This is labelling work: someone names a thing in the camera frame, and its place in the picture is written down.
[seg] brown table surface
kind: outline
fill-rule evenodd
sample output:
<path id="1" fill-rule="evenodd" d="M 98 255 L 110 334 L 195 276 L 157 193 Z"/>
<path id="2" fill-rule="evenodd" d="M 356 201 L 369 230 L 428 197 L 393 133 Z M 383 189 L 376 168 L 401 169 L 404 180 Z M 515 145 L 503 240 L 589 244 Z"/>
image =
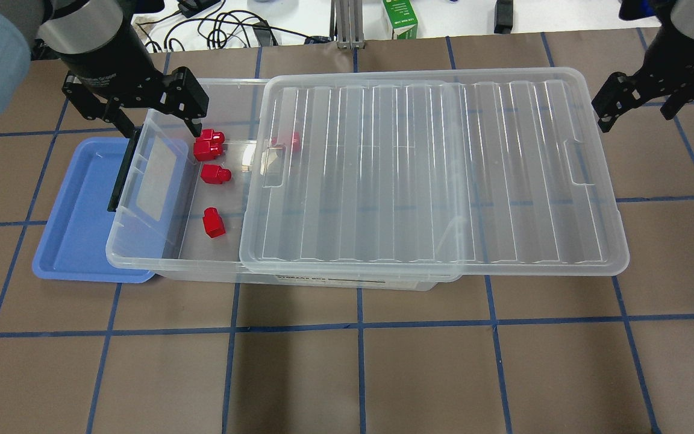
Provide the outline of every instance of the brown table surface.
<path id="1" fill-rule="evenodd" d="M 655 30 L 155 55 L 198 77 L 571 66 L 594 93 Z M 0 433 L 694 433 L 694 104 L 603 135 L 631 265 L 426 293 L 39 280 L 75 146 L 115 136 L 38 61 L 0 116 Z M 137 123 L 143 113 L 133 116 Z"/>

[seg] blue plastic tray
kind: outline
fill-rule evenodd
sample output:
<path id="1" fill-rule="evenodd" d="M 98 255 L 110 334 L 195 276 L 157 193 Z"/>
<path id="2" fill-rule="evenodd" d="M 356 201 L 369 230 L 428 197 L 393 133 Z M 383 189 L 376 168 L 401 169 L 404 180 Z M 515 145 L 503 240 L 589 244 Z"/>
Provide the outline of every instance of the blue plastic tray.
<path id="1" fill-rule="evenodd" d="M 154 275 L 115 268 L 105 257 L 114 220 L 108 198 L 126 146 L 124 138 L 93 137 L 77 147 L 31 264 L 37 277 L 142 283 Z"/>

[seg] red object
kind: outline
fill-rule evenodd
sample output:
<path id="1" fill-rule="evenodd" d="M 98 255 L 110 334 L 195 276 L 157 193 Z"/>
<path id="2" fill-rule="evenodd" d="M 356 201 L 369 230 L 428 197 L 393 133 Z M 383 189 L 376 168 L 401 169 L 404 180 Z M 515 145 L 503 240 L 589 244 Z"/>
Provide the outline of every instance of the red object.
<path id="1" fill-rule="evenodd" d="M 205 209 L 203 226 L 205 226 L 205 233 L 207 233 L 210 238 L 216 238 L 217 236 L 222 236 L 227 233 L 227 230 L 224 228 L 224 221 L 221 220 L 221 216 L 218 215 L 218 209 L 212 207 Z"/>
<path id="2" fill-rule="evenodd" d="M 289 145 L 289 140 L 278 140 L 277 137 L 272 138 L 272 140 L 270 141 L 270 145 L 272 145 L 272 146 L 278 145 L 278 141 L 280 142 L 280 146 Z M 301 151 L 301 138 L 300 138 L 297 131 L 294 131 L 291 133 L 290 142 L 291 142 L 291 152 Z"/>
<path id="3" fill-rule="evenodd" d="M 224 153 L 224 133 L 210 128 L 203 130 L 195 140 L 195 158 L 199 162 L 209 162 Z"/>
<path id="4" fill-rule="evenodd" d="M 203 165 L 200 178 L 208 184 L 222 184 L 232 179 L 232 172 L 219 165 Z"/>

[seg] transparent storage bin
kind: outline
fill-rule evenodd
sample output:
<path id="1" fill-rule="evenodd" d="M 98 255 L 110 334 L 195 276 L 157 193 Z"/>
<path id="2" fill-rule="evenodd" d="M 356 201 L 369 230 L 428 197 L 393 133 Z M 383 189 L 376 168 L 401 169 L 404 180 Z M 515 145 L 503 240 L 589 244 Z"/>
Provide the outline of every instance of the transparent storage bin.
<path id="1" fill-rule="evenodd" d="M 429 289 L 463 274 L 614 275 L 628 264 L 573 69 L 202 83 L 204 127 L 226 134 L 217 162 L 233 179 L 204 184 L 188 131 L 149 112 L 108 238 L 115 266 L 177 280 Z M 208 206 L 225 236 L 204 234 Z"/>

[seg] green box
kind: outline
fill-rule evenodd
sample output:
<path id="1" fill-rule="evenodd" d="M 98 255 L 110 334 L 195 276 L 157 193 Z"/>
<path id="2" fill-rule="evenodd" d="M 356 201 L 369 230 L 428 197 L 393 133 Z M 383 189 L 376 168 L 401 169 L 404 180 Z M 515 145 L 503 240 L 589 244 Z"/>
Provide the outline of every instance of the green box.
<path id="1" fill-rule="evenodd" d="M 416 19 L 411 0 L 383 0 L 385 20 L 392 39 L 416 39 L 419 20 Z"/>

